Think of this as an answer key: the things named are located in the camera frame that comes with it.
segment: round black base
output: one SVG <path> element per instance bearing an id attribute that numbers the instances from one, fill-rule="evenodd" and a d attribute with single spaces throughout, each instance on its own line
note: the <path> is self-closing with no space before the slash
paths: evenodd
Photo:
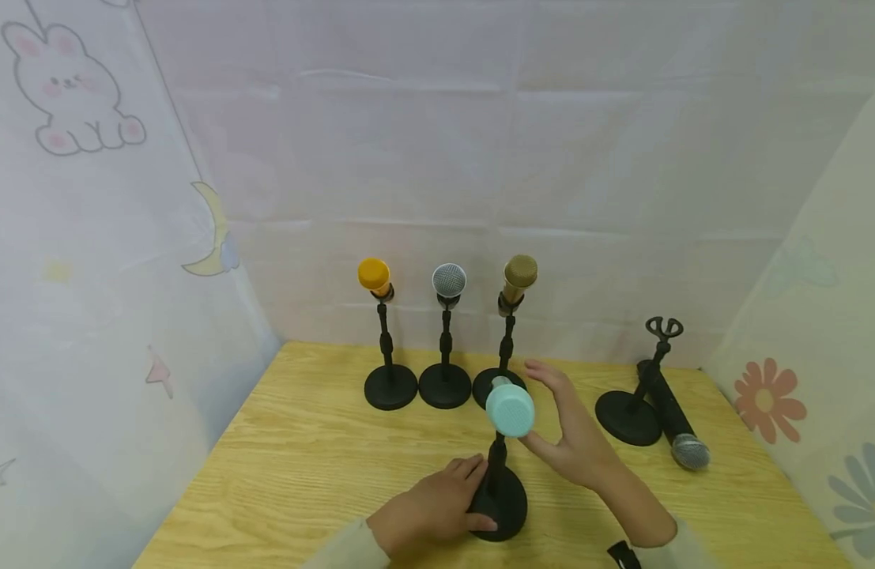
<path id="1" fill-rule="evenodd" d="M 393 381 L 387 374 L 387 367 L 382 365 L 372 371 L 364 382 L 364 399 L 373 407 L 383 411 L 394 411 L 406 407 L 418 393 L 418 381 L 415 374 L 405 365 L 393 364 Z"/>
<path id="2" fill-rule="evenodd" d="M 454 409 L 469 400 L 472 394 L 472 379 L 462 367 L 455 364 L 433 364 L 421 372 L 418 381 L 421 399 L 437 409 Z"/>
<path id="3" fill-rule="evenodd" d="M 641 401 L 636 412 L 631 414 L 627 412 L 627 406 L 632 400 L 633 394 L 627 391 L 609 391 L 599 397 L 595 402 L 598 423 L 624 443 L 634 446 L 655 444 L 662 436 L 662 428 L 655 419 L 652 405 Z"/>
<path id="4" fill-rule="evenodd" d="M 519 385 L 519 387 L 524 390 L 527 390 L 526 384 L 522 383 L 522 379 L 520 379 L 513 371 L 501 371 L 499 367 L 489 367 L 487 370 L 484 370 L 475 376 L 475 381 L 472 383 L 472 396 L 474 397 L 475 402 L 478 403 L 478 406 L 482 409 L 485 408 L 485 401 L 488 401 L 488 394 L 491 393 L 491 382 L 493 382 L 493 379 L 498 375 L 510 379 L 511 382 Z"/>
<path id="5" fill-rule="evenodd" d="M 489 516 L 497 522 L 497 531 L 472 532 L 472 534 L 485 541 L 506 541 L 515 537 L 526 523 L 526 515 L 529 511 L 526 489 L 522 487 L 521 481 L 513 471 L 505 466 L 495 496 L 489 496 L 485 491 L 486 480 L 485 478 L 478 492 L 475 492 L 469 511 L 477 511 L 478 514 Z"/>

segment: pink star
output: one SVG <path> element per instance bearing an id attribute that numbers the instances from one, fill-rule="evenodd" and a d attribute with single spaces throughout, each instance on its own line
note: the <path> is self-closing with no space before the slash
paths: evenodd
<path id="1" fill-rule="evenodd" d="M 168 370 L 168 366 L 162 361 L 158 355 L 152 351 L 152 346 L 147 346 L 149 355 L 153 360 L 152 367 L 149 368 L 147 383 L 161 383 L 165 387 L 165 393 L 168 394 L 168 399 L 172 399 L 172 382 L 168 379 L 172 377 L 172 372 Z"/>

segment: sleeve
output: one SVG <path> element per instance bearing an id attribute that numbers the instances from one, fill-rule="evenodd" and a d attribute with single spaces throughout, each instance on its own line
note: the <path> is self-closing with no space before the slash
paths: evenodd
<path id="1" fill-rule="evenodd" d="M 327 541 L 301 569 L 384 569 L 389 564 L 367 521 L 360 518 Z"/>
<path id="2" fill-rule="evenodd" d="M 633 552 L 643 569 L 718 569 L 702 541 L 687 523 L 675 518 L 677 535 L 661 547 L 634 547 Z"/>

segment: person's left hand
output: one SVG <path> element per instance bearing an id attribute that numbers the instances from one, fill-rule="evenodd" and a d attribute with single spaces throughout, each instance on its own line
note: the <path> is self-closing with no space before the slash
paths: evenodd
<path id="1" fill-rule="evenodd" d="M 385 503 L 368 518 L 377 544 L 393 557 L 416 539 L 445 541 L 466 532 L 496 531 L 497 524 L 490 517 L 466 513 L 487 469 L 488 462 L 480 454 L 455 458 L 442 471 Z"/>

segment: cartoon bunny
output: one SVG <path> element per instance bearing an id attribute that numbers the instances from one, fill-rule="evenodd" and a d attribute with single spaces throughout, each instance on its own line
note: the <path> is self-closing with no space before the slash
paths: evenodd
<path id="1" fill-rule="evenodd" d="M 140 144 L 147 133 L 136 116 L 118 110 L 118 83 L 86 53 L 80 37 L 64 25 L 44 29 L 7 22 L 1 35 L 17 55 L 13 75 L 34 107 L 48 114 L 36 130 L 43 149 L 58 156 Z"/>

